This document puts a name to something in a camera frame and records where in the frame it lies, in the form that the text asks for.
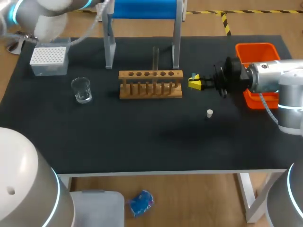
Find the floor tape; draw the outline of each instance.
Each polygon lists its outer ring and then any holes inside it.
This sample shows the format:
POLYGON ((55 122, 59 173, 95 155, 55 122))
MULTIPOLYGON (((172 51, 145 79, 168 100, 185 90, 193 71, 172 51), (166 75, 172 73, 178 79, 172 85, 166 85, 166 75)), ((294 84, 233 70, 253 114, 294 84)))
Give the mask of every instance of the floor tape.
POLYGON ((221 13, 303 13, 302 10, 206 10, 206 11, 188 11, 186 14, 221 14, 221 13))

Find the orange bin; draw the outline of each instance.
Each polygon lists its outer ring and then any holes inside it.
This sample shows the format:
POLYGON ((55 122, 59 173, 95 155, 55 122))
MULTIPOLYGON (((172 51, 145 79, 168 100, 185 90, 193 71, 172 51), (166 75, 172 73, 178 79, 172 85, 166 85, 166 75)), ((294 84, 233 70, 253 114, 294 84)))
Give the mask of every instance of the orange bin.
MULTIPOLYGON (((237 44, 236 53, 241 63, 247 68, 253 62, 280 60, 280 56, 273 44, 270 43, 250 43, 237 44)), ((246 103, 251 109, 265 109, 259 94, 251 93, 248 89, 243 92, 246 103)), ((277 109, 279 93, 262 93, 270 109, 277 109)))

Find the black tabletop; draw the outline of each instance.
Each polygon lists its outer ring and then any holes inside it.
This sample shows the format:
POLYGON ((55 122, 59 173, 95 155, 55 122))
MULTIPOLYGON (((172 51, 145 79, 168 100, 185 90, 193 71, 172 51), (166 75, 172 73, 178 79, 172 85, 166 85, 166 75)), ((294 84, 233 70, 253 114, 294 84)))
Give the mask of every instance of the black tabletop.
POLYGON ((35 77, 26 44, 0 104, 0 127, 28 137, 59 174, 130 171, 288 168, 303 157, 303 139, 279 131, 264 110, 243 95, 187 87, 193 72, 235 56, 235 44, 270 42, 291 58, 280 36, 183 37, 182 99, 120 100, 119 70, 151 70, 160 48, 160 70, 172 68, 171 38, 118 38, 112 70, 105 69, 103 40, 89 38, 69 51, 67 76, 35 77), (76 103, 71 81, 91 81, 93 101, 76 103), (206 121, 206 111, 213 117, 206 121))

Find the test tube rack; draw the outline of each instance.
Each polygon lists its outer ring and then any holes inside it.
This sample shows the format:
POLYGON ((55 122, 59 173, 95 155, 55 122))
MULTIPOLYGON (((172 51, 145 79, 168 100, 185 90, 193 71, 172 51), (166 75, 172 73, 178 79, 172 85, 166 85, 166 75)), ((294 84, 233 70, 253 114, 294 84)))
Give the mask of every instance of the test tube rack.
POLYGON ((182 79, 181 70, 119 71, 120 99, 182 98, 182 79))

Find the white bottle cap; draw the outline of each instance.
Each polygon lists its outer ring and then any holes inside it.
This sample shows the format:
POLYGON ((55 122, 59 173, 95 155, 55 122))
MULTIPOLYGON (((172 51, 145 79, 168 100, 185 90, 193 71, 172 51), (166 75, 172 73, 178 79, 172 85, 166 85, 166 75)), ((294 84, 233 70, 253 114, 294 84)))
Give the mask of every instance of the white bottle cap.
POLYGON ((213 113, 214 113, 213 110, 207 110, 207 117, 211 118, 213 113))

